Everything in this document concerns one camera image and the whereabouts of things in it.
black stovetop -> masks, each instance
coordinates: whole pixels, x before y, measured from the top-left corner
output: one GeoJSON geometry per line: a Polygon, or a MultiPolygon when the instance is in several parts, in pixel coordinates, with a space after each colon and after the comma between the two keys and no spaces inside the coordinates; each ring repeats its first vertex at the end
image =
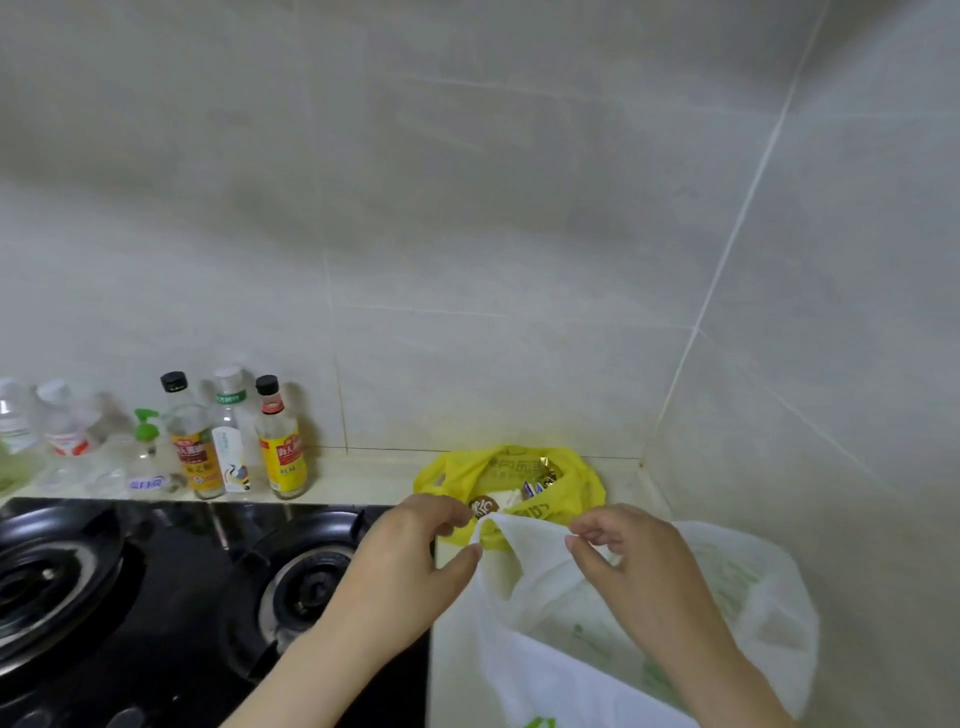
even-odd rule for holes
{"type": "MultiPolygon", "coordinates": [[[[65,636],[49,648],[28,646],[13,656],[23,660],[0,660],[0,725],[215,728],[276,661],[276,649],[258,629],[265,581],[281,582],[277,571],[284,563],[305,550],[322,550],[326,539],[355,546],[386,510],[13,498],[0,509],[0,568],[6,553],[22,547],[18,540],[43,538],[42,527],[24,521],[42,524],[41,511],[51,519],[68,513],[89,522],[83,538],[115,536],[122,558],[101,587],[105,595],[77,610],[65,636]],[[20,527],[5,536],[11,524],[20,527]],[[98,528],[106,533],[94,533],[98,528]]],[[[326,562],[318,569],[343,560],[337,553],[320,557],[326,562]]],[[[8,616],[5,604],[15,602],[5,602],[3,579],[0,573],[0,624],[8,616]]],[[[277,592],[290,582],[275,584],[277,592]]],[[[27,595],[33,587],[16,585],[27,595]]],[[[381,670],[340,725],[425,725],[428,661],[429,634],[381,670]]],[[[326,668],[337,668],[336,656],[317,656],[317,671],[326,668]]]]}

left hand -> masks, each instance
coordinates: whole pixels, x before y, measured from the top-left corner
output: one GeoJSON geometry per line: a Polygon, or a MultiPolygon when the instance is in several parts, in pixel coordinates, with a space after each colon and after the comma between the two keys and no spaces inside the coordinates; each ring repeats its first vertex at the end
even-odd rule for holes
{"type": "Polygon", "coordinates": [[[480,562],[467,546],[442,569],[430,555],[435,536],[449,536],[473,517],[448,496],[409,496],[364,536],[317,623],[350,633],[355,646],[386,665],[413,644],[460,595],[480,562]]]}

glass bottle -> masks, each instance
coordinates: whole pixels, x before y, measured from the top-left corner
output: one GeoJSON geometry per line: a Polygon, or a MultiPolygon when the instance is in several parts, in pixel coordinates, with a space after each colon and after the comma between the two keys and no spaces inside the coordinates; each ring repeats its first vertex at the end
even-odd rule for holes
{"type": "Polygon", "coordinates": [[[258,377],[256,391],[262,398],[260,414],[256,418],[256,434],[260,438],[260,453],[267,464],[270,487],[274,495],[283,500],[302,496],[309,485],[297,418],[283,404],[275,376],[258,377]]]}
{"type": "Polygon", "coordinates": [[[246,414],[247,389],[243,370],[236,365],[222,367],[217,377],[217,406],[212,410],[213,444],[217,449],[220,473],[228,493],[247,493],[251,488],[252,459],[256,450],[244,436],[242,414],[246,414]]]}
{"type": "Polygon", "coordinates": [[[193,401],[183,372],[167,372],[160,378],[170,409],[163,416],[180,467],[194,495],[209,500],[224,494],[224,479],[213,447],[206,407],[193,401]]]}

white tile wall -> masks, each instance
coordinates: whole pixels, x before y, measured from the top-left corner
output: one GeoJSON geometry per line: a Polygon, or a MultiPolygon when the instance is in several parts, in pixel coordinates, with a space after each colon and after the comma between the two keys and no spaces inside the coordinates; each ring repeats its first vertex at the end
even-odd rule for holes
{"type": "Polygon", "coordinates": [[[806,724],[949,726],[957,539],[698,336],[647,468],[675,518],[755,533],[797,560],[821,614],[806,724]]]}
{"type": "Polygon", "coordinates": [[[337,307],[348,442],[636,456],[689,330],[337,307]]]}
{"type": "Polygon", "coordinates": [[[832,4],[645,456],[797,558],[810,725],[956,721],[956,12],[832,4]]]}
{"type": "Polygon", "coordinates": [[[331,447],[639,456],[820,7],[5,3],[0,370],[130,407],[236,358],[331,447]]]}

yellow plastic bag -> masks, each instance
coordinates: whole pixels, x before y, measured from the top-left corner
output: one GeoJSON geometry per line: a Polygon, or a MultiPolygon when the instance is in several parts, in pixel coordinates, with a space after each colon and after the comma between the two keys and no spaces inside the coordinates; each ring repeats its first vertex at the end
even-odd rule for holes
{"type": "MultiPolygon", "coordinates": [[[[557,482],[542,493],[499,513],[529,516],[567,525],[575,516],[603,505],[607,492],[597,473],[576,452],[566,448],[523,448],[502,445],[482,450],[446,452],[424,468],[414,480],[414,493],[453,496],[464,503],[487,493],[520,489],[523,482],[542,471],[546,456],[555,466],[557,482]]],[[[458,528],[447,540],[457,546],[469,543],[477,521],[458,528]]],[[[492,523],[480,537],[484,548],[509,550],[500,530],[492,523]]]]}

